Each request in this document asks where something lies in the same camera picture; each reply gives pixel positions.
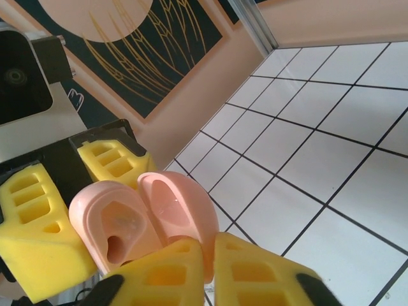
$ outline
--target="pink ear model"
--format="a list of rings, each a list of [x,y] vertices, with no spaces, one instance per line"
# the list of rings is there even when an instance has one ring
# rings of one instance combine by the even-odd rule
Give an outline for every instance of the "pink ear model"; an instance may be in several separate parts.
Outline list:
[[[69,219],[104,274],[163,247],[139,194],[118,182],[82,189],[71,202]]]
[[[219,232],[214,205],[207,192],[193,179],[170,171],[148,172],[138,178],[139,193],[160,224],[168,243],[180,237],[200,241],[205,263],[205,281],[214,276],[214,243]]]

